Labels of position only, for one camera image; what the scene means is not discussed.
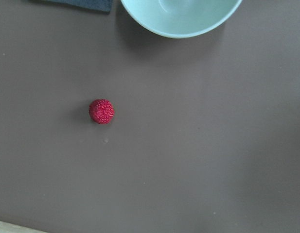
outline tabletop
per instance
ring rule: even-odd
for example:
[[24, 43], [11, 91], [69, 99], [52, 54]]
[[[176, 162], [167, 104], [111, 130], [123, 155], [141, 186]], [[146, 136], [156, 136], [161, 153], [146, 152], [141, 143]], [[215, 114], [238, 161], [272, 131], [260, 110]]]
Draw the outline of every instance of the tabletop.
[[[113, 121], [90, 120], [109, 99]], [[0, 221], [50, 233], [300, 233], [300, 0], [215, 30], [0, 0]]]

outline bowl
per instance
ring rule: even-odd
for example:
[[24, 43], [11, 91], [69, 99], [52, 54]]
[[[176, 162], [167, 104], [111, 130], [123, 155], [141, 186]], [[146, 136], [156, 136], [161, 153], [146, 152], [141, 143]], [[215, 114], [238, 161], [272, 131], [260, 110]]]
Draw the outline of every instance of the bowl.
[[206, 33], [226, 21], [242, 0], [121, 0], [146, 29], [169, 38]]

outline light blue bowl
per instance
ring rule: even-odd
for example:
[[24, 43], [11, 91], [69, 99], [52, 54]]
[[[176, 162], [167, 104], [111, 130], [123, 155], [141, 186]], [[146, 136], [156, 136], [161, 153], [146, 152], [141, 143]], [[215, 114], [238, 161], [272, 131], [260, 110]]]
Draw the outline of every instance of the light blue bowl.
[[226, 21], [242, 0], [121, 0], [146, 29], [169, 38], [206, 33]]

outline red raspberry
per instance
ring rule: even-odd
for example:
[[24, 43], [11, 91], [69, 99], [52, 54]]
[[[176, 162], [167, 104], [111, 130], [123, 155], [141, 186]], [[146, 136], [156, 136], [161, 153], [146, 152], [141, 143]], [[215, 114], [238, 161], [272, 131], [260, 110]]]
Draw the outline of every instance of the red raspberry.
[[108, 100], [94, 100], [89, 106], [89, 115], [98, 124], [107, 124], [114, 116], [113, 105]]

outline blue towel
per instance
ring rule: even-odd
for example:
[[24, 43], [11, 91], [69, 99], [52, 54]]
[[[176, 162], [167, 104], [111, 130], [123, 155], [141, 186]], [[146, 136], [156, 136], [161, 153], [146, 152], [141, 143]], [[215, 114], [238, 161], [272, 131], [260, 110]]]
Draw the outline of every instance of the blue towel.
[[91, 10], [109, 12], [112, 6], [112, 0], [46, 0], [79, 6]]

